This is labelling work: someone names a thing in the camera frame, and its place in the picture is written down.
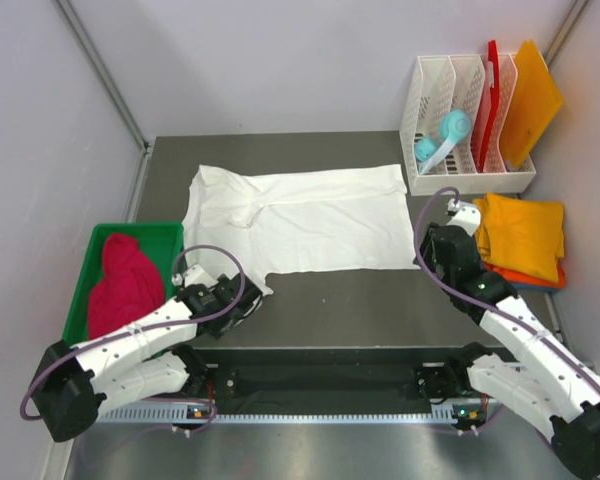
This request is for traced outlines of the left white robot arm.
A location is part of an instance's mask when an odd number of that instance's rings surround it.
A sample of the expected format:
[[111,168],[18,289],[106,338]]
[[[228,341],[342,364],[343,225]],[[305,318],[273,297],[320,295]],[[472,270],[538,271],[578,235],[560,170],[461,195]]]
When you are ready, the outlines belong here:
[[72,440],[107,413],[139,400],[204,393],[208,368],[189,346],[220,338],[263,299],[249,279],[220,276],[188,283],[140,319],[102,337],[48,347],[31,382],[31,399],[56,442]]

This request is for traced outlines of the white t-shirt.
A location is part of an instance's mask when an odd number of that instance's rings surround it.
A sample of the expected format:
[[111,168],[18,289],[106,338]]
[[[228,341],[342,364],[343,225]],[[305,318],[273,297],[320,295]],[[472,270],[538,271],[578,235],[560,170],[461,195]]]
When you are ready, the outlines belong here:
[[182,222],[186,261],[270,274],[413,270],[415,244],[399,165],[246,176],[202,165]]

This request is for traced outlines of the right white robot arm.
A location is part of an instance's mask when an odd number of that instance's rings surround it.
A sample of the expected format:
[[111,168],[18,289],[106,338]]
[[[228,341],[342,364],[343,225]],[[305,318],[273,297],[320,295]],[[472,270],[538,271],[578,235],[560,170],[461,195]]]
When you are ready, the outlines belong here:
[[501,275],[484,268],[474,239],[459,225],[416,231],[416,259],[453,306],[522,365],[470,343],[444,364],[449,388],[486,394],[531,424],[574,476],[600,476],[600,376],[578,360]]

